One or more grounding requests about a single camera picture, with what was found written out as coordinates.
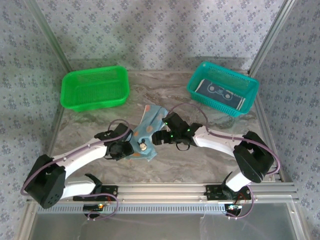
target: marble surface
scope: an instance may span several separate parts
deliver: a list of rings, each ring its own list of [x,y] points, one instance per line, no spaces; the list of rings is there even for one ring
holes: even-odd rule
[[[122,106],[74,112],[65,109],[53,147],[53,156],[70,151],[89,141],[96,133],[107,130],[114,119],[125,119],[134,129],[141,120],[146,104],[159,105],[168,110],[179,103],[194,103],[207,114],[210,128],[226,133],[245,134],[261,130],[254,107],[233,118],[191,100],[186,86],[191,73],[129,73],[130,96]],[[183,105],[176,109],[185,121],[205,123],[196,108]],[[91,173],[103,183],[180,183],[222,182],[237,167],[234,158],[204,147],[178,151],[175,145],[156,146],[157,156],[146,159],[97,159],[76,171],[73,176]]]

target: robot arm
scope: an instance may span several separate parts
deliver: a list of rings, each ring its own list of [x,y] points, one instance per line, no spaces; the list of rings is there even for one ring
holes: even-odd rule
[[[227,199],[237,197],[238,191],[250,182],[260,183],[274,162],[273,157],[266,150],[246,141],[234,139],[245,138],[265,145],[254,132],[249,131],[242,136],[210,130],[215,134],[231,137],[231,139],[224,139],[209,134],[202,124],[188,125],[175,112],[168,114],[162,120],[170,131],[155,132],[152,135],[153,144],[176,144],[177,147],[178,144],[185,144],[188,145],[188,149],[190,146],[211,148],[236,159],[239,168],[231,172],[219,188],[219,194],[223,194]],[[98,133],[89,142],[70,152],[54,157],[40,156],[33,165],[27,180],[44,165],[54,160],[60,161],[40,171],[27,184],[25,191],[44,209],[52,207],[63,198],[101,193],[102,183],[93,175],[86,174],[81,178],[70,178],[69,176],[96,159],[110,156],[109,159],[118,161],[133,154],[133,148],[128,140],[133,132],[129,131],[125,134],[127,130],[128,127],[120,123],[114,131]],[[112,140],[121,135],[123,135],[122,138]]]
[[[38,157],[27,180],[44,165],[55,160],[60,161],[37,174],[25,187],[25,191],[44,209],[52,207],[63,198],[99,193],[95,190],[102,183],[93,175],[86,174],[81,178],[68,177],[96,159],[110,156],[110,159],[120,160],[133,154],[133,148],[127,141],[133,133],[132,130],[118,140],[104,142],[104,140],[112,140],[123,135],[127,130],[128,127],[120,123],[115,130],[98,133],[86,144],[74,150],[53,157],[46,154]]]
[[[152,135],[153,144],[176,144],[177,147],[178,144],[184,144],[188,145],[188,149],[190,146],[205,147],[235,158],[239,168],[231,172],[221,185],[223,194],[228,197],[235,195],[242,187],[251,182],[262,182],[274,163],[274,158],[269,152],[245,141],[245,139],[249,139],[266,146],[262,139],[252,131],[246,135],[239,135],[209,129],[209,132],[213,133],[209,134],[205,126],[198,123],[188,125],[175,112],[171,112],[162,120],[170,131],[155,132]],[[227,136],[230,139],[215,135]]]

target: wallpaper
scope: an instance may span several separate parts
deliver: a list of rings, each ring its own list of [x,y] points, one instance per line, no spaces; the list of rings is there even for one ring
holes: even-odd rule
[[[0,239],[18,231],[20,188],[52,138],[64,70],[23,1],[0,1]]]
[[[320,240],[320,2],[299,0],[258,70],[283,169]]]
[[[283,0],[37,0],[74,70],[248,70]]]

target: green plastic basket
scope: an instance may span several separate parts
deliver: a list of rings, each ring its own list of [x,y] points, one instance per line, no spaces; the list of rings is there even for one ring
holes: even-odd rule
[[[211,82],[244,97],[245,101],[241,109],[237,110],[195,92],[202,79],[208,79]],[[191,93],[192,99],[223,113],[229,114],[232,117],[238,117],[239,115],[247,114],[250,111],[259,89],[259,82],[238,72],[204,61],[197,67],[186,89]]]
[[[123,66],[73,71],[64,76],[61,105],[82,112],[122,105],[129,96],[128,72]]]

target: teal basket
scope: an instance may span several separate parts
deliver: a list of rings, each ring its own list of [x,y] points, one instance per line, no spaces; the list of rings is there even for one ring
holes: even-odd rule
[[[244,97],[245,101],[241,109],[236,110],[233,107],[195,92],[202,79],[208,79],[226,90]],[[204,61],[197,67],[186,89],[191,93],[191,98],[193,100],[213,109],[217,109],[225,114],[229,114],[232,117],[238,117],[239,115],[247,114],[250,111],[259,89],[259,82],[251,77]]]

